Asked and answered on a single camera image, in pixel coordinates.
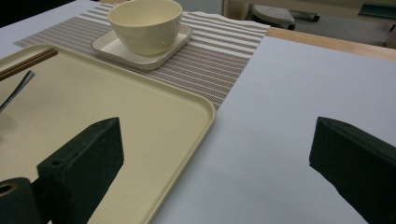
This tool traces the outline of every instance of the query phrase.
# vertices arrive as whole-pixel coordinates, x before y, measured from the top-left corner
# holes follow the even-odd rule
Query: square saucer
[[[105,35],[99,36],[91,42],[91,47],[100,56],[109,60],[124,63],[142,70],[153,70],[163,65],[184,45],[186,45],[192,34],[192,29],[188,25],[181,24],[175,43],[163,54],[145,57],[129,51],[118,39],[112,30]]]

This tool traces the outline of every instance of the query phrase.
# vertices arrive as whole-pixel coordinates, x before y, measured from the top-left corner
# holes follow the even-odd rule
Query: cream tray
[[[177,39],[171,48],[163,54],[151,57],[140,56],[129,51],[120,42],[114,31],[110,31],[93,40],[91,47],[98,53],[98,55],[109,60],[124,63],[142,70],[153,70],[163,65],[184,45],[186,45],[191,38],[191,34],[192,29],[190,26],[181,24]]]
[[[53,45],[0,59],[4,70],[45,49],[58,54],[0,114],[0,180],[38,178],[36,166],[96,121],[120,118],[125,162],[90,223],[148,223],[206,136],[204,97]],[[0,102],[26,74],[0,81]]]

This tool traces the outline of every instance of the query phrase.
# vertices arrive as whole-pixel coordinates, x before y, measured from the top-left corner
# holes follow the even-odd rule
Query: wooden table edge
[[[396,62],[396,49],[387,49],[373,45],[335,39],[327,36],[290,31],[276,27],[270,27],[266,35],[326,49],[335,49]]]

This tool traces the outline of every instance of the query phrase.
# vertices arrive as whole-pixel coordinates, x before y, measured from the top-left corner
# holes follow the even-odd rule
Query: screw hole
[[[9,194],[12,192],[14,189],[17,188],[17,184],[15,183],[6,183],[4,185],[0,186],[0,197]]]

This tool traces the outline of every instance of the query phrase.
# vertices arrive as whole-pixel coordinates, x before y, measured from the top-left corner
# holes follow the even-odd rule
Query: tray rim
[[[172,94],[174,94],[175,91],[176,92],[180,92],[180,93],[183,94],[181,96],[183,98],[186,98],[186,96],[188,96],[188,95],[192,96],[194,101],[201,101],[202,104],[204,105],[204,107],[206,108],[207,112],[209,113],[210,119],[207,120],[207,124],[205,125],[205,130],[200,134],[200,136],[198,138],[196,138],[196,141],[194,142],[194,144],[191,145],[191,148],[193,148],[193,150],[189,150],[189,153],[187,153],[186,158],[184,160],[180,161],[180,168],[177,169],[175,174],[172,175],[172,178],[169,179],[168,184],[163,189],[162,196],[158,199],[158,201],[156,201],[156,203],[153,204],[153,209],[148,210],[147,214],[145,215],[145,217],[147,217],[147,219],[145,219],[144,222],[145,223],[150,223],[150,221],[153,219],[153,217],[155,216],[155,214],[158,212],[159,208],[163,204],[164,200],[168,196],[170,190],[174,187],[174,185],[176,184],[177,180],[180,178],[180,176],[184,172],[185,168],[187,167],[187,165],[191,161],[191,159],[192,159],[193,155],[195,154],[195,152],[197,151],[198,147],[202,144],[203,140],[205,139],[205,137],[209,133],[211,127],[213,126],[213,123],[214,123],[214,120],[215,120],[215,117],[216,117],[216,109],[215,109],[215,107],[213,106],[213,104],[207,98],[205,98],[204,96],[201,96],[201,95],[199,95],[197,93],[183,90],[183,89],[181,89],[179,87],[175,87],[173,85],[161,82],[161,81],[156,80],[154,78],[147,77],[147,76],[139,74],[139,73],[137,73],[135,71],[131,71],[131,70],[128,70],[126,68],[123,68],[123,67],[120,67],[120,66],[116,66],[116,65],[114,65],[112,63],[103,62],[101,60],[93,58],[92,56],[85,55],[83,53],[77,52],[77,51],[72,50],[72,49],[67,49],[67,48],[64,48],[64,47],[56,45],[56,44],[51,44],[51,43],[34,44],[34,45],[28,46],[26,48],[14,51],[13,53],[8,54],[8,56],[0,58],[0,62],[2,62],[4,60],[7,60],[10,57],[11,57],[11,59],[10,59],[11,61],[14,60],[13,57],[15,57],[16,59],[18,59],[20,61],[23,61],[24,60],[23,53],[25,51],[29,51],[29,50],[35,51],[36,49],[48,49],[48,48],[53,48],[53,49],[57,49],[59,51],[64,51],[65,53],[71,53],[74,56],[78,56],[78,57],[83,58],[85,60],[92,61],[94,63],[100,63],[100,64],[103,64],[104,66],[111,67],[112,69],[122,70],[122,71],[124,71],[126,73],[134,74],[136,78],[143,79],[143,80],[145,80],[145,81],[147,81],[149,83],[152,83],[155,86],[155,88],[157,88],[157,85],[160,85],[160,86],[165,86],[165,88],[167,88],[167,91],[170,91]]]
[[[129,61],[129,60],[127,60],[127,59],[125,59],[125,58],[123,58],[123,57],[121,57],[119,55],[115,55],[115,54],[100,50],[100,49],[98,49],[98,48],[96,48],[94,46],[95,43],[97,41],[99,41],[99,39],[103,38],[106,35],[114,34],[114,30],[110,30],[109,32],[107,32],[105,34],[96,37],[91,42],[91,48],[99,56],[104,57],[106,59],[109,59],[111,61],[114,61],[114,62],[117,62],[117,63],[123,63],[123,64],[126,64],[128,66],[132,66],[132,67],[139,68],[139,69],[142,69],[142,70],[154,70],[154,69],[159,68],[160,66],[162,66],[174,54],[176,54],[179,50],[181,50],[190,41],[192,32],[193,32],[193,30],[192,30],[192,28],[189,25],[180,24],[179,34],[183,34],[183,35],[185,35],[185,37],[179,43],[177,43],[171,50],[169,50],[165,54],[163,54],[160,59],[157,59],[154,62],[136,63],[136,62],[133,62],[133,61]]]

